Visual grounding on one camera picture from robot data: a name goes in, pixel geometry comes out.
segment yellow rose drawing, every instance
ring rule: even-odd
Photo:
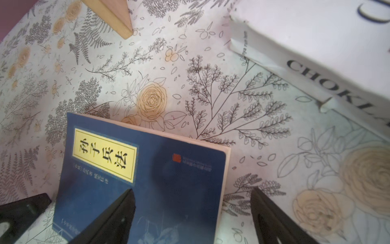
[[[8,78],[12,78],[15,75],[16,69],[16,64],[11,65],[11,68],[9,68],[8,71]]]
[[[369,147],[351,152],[340,168],[347,195],[358,207],[390,219],[390,148]]]
[[[139,126],[141,124],[141,116],[139,115],[130,115],[122,119],[122,122],[128,123],[131,125]]]
[[[30,57],[30,48],[29,47],[23,48],[23,50],[19,54],[18,66],[20,68],[23,68],[26,65],[29,57]]]
[[[61,38],[58,42],[57,42],[57,48],[60,49],[65,43],[65,38]]]
[[[66,10],[65,18],[69,21],[75,20],[81,12],[81,1],[72,2]]]
[[[155,121],[167,105],[167,92],[157,83],[146,86],[138,95],[138,113],[148,122]]]
[[[334,195],[321,190],[305,190],[292,204],[299,225],[318,236],[325,237],[342,230],[341,209]]]
[[[64,24],[65,18],[59,18],[53,25],[53,33],[57,35],[60,31],[62,31]]]
[[[12,83],[12,89],[11,91],[14,91],[18,86],[18,80],[15,80],[13,83]]]

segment book cover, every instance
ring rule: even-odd
[[[230,149],[118,121],[67,114],[53,229],[72,240],[126,189],[128,243],[213,243]]]
[[[390,24],[379,10],[390,21],[383,1],[238,1],[230,48],[389,140]]]

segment wooden block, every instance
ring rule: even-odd
[[[82,0],[122,38],[133,35],[126,0]]]

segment yellow title label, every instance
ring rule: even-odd
[[[76,128],[73,156],[131,183],[134,180],[134,146]]]

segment floral patterned surface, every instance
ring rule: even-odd
[[[217,244],[257,243],[254,187],[321,243],[389,243],[387,144],[231,52],[234,3],[129,1],[123,40],[80,1],[39,0],[0,44],[0,204],[55,199],[78,112],[231,147]],[[54,207],[18,243],[66,243]],[[157,226],[139,244],[185,243],[175,226],[135,223]]]

